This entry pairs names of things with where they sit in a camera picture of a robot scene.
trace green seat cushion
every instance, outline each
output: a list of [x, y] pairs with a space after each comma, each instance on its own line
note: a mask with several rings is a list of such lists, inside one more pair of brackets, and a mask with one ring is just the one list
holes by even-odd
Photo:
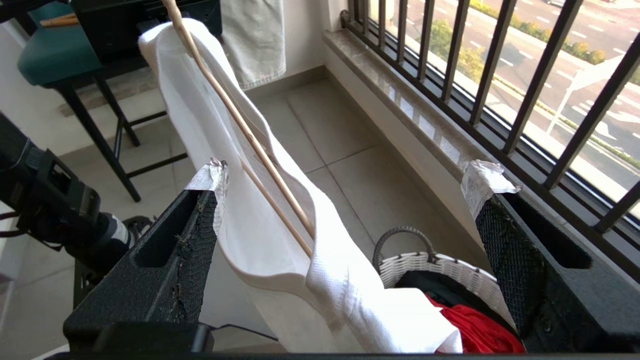
[[38, 28], [18, 60], [18, 69], [31, 85], [47, 85], [101, 67], [80, 25]]

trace wicker basket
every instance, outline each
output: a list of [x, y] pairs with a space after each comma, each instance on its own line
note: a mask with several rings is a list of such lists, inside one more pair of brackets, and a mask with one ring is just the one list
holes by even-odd
[[[427, 251], [401, 254], [382, 260], [382, 246], [392, 235], [397, 233], [417, 235], [422, 240]], [[438, 254], [427, 237], [414, 227], [395, 227], [382, 235], [373, 252], [372, 264], [380, 275], [385, 289], [394, 287], [407, 271], [426, 270], [449, 276], [466, 287], [467, 290], [476, 294], [492, 310], [503, 317], [512, 328], [516, 328], [502, 297], [500, 286], [498, 286], [497, 280], [493, 275], [462, 260]]]

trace white cloth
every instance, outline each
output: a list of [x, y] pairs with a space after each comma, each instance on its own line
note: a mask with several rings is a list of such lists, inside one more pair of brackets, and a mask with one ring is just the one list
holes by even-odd
[[287, 70], [282, 0], [221, 0], [224, 50], [242, 89]]
[[[211, 156], [228, 163], [228, 174], [214, 176], [228, 178], [226, 199], [223, 194], [218, 199], [223, 213], [216, 250], [221, 249], [248, 285], [250, 298], [280, 343], [290, 352], [461, 352], [459, 331], [424, 294], [383, 288], [332, 202], [304, 175], [240, 90], [218, 41], [201, 23], [184, 23], [212, 74], [253, 124], [256, 137], [314, 221], [316, 233], [308, 239], [314, 254], [309, 260], [242, 164], [255, 172], [306, 236], [300, 221], [172, 26], [163, 24], [143, 34], [142, 54], [158, 77], [169, 116], [193, 163], [199, 167]], [[207, 287], [215, 277], [209, 272]]]

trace black stool leg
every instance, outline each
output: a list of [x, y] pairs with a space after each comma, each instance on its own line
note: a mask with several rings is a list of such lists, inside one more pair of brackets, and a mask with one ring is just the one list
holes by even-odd
[[122, 168], [118, 160], [115, 158], [115, 156], [113, 156], [113, 152], [111, 152], [109, 144], [104, 139], [104, 137], [100, 133], [100, 130], [93, 122], [91, 115], [89, 115], [89, 112], [84, 107], [84, 104], [82, 103], [82, 101], [80, 101], [80, 98], [78, 97], [78, 94], [74, 90], [73, 86], [63, 85], [56, 87], [55, 89], [60, 93], [60, 95], [62, 95], [67, 104], [69, 104], [71, 109], [74, 111], [74, 113], [78, 117], [78, 120], [80, 120], [80, 124], [82, 124], [86, 132], [89, 134], [91, 140], [93, 140], [93, 142], [95, 143], [95, 146], [98, 147], [98, 150], [102, 153], [104, 159], [109, 163], [109, 166], [111, 166], [113, 172], [116, 173], [116, 175], [120, 179], [120, 182], [129, 192], [129, 195], [131, 195], [135, 202], [139, 202], [140, 195], [138, 194], [138, 191], [131, 183], [131, 180], [127, 177], [127, 174], [124, 172], [124, 169]]
[[107, 103], [113, 110], [113, 113], [116, 114], [116, 117], [118, 118], [118, 127], [124, 128], [124, 130], [127, 132], [127, 135], [129, 135], [129, 139], [133, 143], [133, 146], [140, 146], [140, 140], [138, 140], [136, 133], [131, 128], [127, 117], [122, 112], [122, 109], [120, 108], [120, 105], [118, 105], [118, 101], [116, 100], [116, 97], [113, 96], [113, 92], [111, 92], [111, 89], [109, 88], [107, 82], [100, 76], [95, 76], [95, 83], [98, 85], [98, 89], [100, 89], [102, 96], [104, 96], [105, 100], [107, 100]]

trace red cloth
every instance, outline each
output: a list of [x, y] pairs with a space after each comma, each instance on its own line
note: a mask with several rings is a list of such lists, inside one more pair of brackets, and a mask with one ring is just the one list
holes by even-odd
[[464, 352], [525, 352], [520, 340], [478, 310], [466, 305], [449, 308], [428, 296], [427, 299], [434, 306], [442, 307], [442, 315], [460, 330]]

